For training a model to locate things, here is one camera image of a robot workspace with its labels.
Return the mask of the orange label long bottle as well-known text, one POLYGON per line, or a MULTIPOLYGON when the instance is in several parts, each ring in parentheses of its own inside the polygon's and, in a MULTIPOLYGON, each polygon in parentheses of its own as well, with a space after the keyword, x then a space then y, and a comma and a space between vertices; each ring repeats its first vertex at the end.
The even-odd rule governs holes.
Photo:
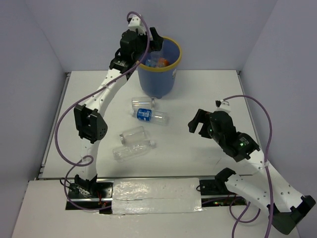
POLYGON ((165 58, 159 58, 157 61, 158 68, 167 67, 169 65, 170 65, 169 61, 165 58))

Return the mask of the colourful label bottle blue cap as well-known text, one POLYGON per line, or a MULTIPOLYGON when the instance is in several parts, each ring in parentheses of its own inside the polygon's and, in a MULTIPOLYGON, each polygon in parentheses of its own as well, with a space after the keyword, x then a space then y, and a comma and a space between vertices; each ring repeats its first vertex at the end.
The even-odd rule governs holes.
POLYGON ((152 59, 147 59, 146 60, 146 62, 145 62, 145 65, 147 66, 147 67, 153 67, 153 68, 155 68, 156 67, 156 62, 154 61, 154 60, 152 60, 152 59))

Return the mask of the short clear wide bottle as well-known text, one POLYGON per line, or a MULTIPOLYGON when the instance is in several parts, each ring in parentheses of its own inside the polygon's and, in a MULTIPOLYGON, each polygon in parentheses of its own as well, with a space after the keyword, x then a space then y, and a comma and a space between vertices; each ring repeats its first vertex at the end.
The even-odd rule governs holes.
POLYGON ((147 139, 147 136, 146 136, 144 127, 139 126, 139 127, 135 127, 135 128, 123 131, 119 135, 119 138, 121 140, 121 143, 125 145, 125 144, 131 144, 137 141, 145 140, 147 139))

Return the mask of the clear crushed bottle white cap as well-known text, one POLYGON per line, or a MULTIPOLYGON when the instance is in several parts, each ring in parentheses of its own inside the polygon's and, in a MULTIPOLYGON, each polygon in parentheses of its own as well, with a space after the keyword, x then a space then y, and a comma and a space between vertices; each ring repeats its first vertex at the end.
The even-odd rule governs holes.
POLYGON ((152 140, 143 140, 133 142, 128 145, 114 148, 112 150, 114 159, 123 162, 136 157, 143 156, 156 147, 156 143, 152 140))

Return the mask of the clear ribbed bottle blue cap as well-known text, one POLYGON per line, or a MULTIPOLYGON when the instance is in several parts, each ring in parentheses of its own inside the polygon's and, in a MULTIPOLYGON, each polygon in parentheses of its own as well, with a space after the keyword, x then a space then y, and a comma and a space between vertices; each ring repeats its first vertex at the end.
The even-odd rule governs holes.
POLYGON ((161 51, 152 51, 150 53, 149 59, 152 59, 152 60, 154 60, 157 63, 157 61, 161 57, 162 57, 162 52, 161 51))

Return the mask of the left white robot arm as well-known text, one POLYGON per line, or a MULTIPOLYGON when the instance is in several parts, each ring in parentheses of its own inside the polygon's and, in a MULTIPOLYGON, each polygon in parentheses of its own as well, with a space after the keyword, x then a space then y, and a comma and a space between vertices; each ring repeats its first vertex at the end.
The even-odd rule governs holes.
POLYGON ((97 192, 97 154, 108 130, 104 120, 106 109, 147 53, 159 51, 163 45, 163 37, 154 27, 148 27, 141 15, 130 12, 127 21, 128 29, 121 35, 120 47, 105 79, 94 95, 74 108, 75 125, 81 138, 81 169, 75 175, 74 185, 87 198, 97 192))

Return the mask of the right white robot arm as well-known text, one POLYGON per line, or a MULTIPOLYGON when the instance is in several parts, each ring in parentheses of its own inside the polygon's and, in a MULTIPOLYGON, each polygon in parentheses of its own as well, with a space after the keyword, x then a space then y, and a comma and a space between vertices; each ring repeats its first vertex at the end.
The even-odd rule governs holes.
POLYGON ((266 213, 271 225, 280 233, 290 234, 316 201, 292 187, 265 158, 257 142, 236 129, 227 101, 216 101, 216 107, 214 112, 198 109, 188 123, 189 132, 194 133, 198 124, 202 124, 198 134, 212 139, 227 156, 248 167, 256 182, 252 184, 233 169, 224 168, 214 179, 200 181, 197 190, 201 195, 235 193, 266 213))

